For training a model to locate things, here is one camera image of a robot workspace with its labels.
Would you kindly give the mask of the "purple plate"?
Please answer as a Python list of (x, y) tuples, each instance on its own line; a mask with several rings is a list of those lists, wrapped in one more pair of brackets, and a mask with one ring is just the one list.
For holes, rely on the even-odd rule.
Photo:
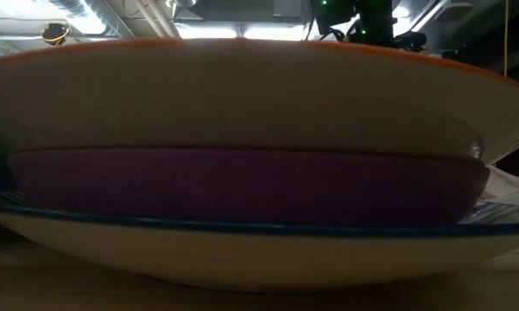
[(454, 225), (489, 169), (475, 160), (236, 149), (77, 149), (9, 157), (30, 206), (299, 225)]

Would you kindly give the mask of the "orange patterned deep plate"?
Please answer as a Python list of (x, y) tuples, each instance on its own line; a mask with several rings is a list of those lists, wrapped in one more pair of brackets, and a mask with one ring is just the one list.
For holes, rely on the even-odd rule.
[(0, 57), (0, 154), (301, 149), (478, 158), (519, 148), (519, 83), (327, 41), (140, 39)]

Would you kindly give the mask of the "blue white striped plate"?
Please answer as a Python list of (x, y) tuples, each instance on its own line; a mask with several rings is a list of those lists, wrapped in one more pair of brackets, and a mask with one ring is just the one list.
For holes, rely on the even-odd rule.
[(0, 224), (92, 263), (209, 289), (299, 292), (399, 281), (519, 247), (519, 206), (483, 201), (457, 225), (238, 224), (70, 213), (0, 194)]

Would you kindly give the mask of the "bright ceiling light panel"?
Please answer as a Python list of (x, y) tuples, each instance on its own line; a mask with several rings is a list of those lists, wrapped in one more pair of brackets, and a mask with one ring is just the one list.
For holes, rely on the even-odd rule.
[(301, 41), (304, 38), (303, 25), (287, 24), (215, 24), (192, 25), (175, 24), (183, 39), (234, 39), (271, 41)]

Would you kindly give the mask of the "black round hanging device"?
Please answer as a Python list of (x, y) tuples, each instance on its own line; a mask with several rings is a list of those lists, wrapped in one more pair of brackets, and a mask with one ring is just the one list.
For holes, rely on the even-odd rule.
[(50, 46), (61, 46), (66, 42), (70, 28), (62, 23), (49, 23), (41, 32), (42, 40)]

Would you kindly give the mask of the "white striped dish towel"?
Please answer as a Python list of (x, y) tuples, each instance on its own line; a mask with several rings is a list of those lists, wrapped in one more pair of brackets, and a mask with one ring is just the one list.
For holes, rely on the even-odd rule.
[(481, 197), (482, 200), (519, 206), (519, 177), (488, 166), (490, 177)]

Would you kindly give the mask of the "silver ventilation duct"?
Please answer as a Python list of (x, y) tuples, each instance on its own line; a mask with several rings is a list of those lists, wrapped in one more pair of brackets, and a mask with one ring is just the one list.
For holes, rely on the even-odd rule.
[(119, 15), (106, 0), (44, 0), (85, 35), (131, 37)]

